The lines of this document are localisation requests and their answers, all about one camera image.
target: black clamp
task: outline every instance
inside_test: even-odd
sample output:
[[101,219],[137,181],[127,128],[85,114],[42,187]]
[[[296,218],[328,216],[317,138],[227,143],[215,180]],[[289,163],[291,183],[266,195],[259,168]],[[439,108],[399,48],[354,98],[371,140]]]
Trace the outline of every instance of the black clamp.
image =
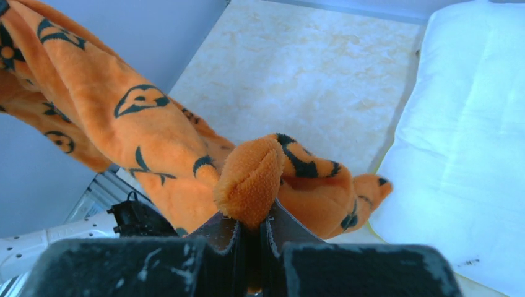
[[427,246],[328,244],[276,202],[253,233],[220,213],[185,238],[53,244],[21,296],[462,296]]

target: beige marble surface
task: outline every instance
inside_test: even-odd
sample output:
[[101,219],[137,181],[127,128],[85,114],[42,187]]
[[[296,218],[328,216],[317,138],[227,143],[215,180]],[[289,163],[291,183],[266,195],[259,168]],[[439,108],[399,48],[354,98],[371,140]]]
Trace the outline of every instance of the beige marble surface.
[[[232,0],[170,95],[234,143],[283,132],[373,171],[410,95],[424,27]],[[381,242],[368,228],[330,242]],[[459,277],[465,296],[501,296]]]

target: fuzzy orange fabric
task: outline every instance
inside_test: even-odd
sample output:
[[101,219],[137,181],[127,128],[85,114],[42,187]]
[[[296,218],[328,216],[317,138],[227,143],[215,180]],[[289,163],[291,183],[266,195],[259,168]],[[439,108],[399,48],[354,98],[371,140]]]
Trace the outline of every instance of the fuzzy orange fabric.
[[287,135],[235,147],[52,7],[2,0],[0,15],[0,111],[96,172],[127,169],[175,228],[220,210],[256,229],[278,197],[326,239],[361,227],[392,191]]

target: white pillow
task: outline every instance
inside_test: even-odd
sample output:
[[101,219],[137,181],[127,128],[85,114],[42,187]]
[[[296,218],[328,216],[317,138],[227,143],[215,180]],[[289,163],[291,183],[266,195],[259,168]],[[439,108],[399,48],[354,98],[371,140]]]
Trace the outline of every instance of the white pillow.
[[437,248],[461,275],[525,296],[525,4],[434,13],[417,83],[378,174],[370,224]]

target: white wall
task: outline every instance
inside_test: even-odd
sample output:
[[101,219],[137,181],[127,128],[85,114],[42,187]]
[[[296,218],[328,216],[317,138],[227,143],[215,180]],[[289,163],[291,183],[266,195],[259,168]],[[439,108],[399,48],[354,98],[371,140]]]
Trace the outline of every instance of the white wall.
[[[226,0],[43,0],[169,92]],[[60,225],[95,173],[32,127],[0,114],[0,238]]]
[[270,0],[282,3],[323,7],[406,22],[425,22],[432,12],[465,0]]

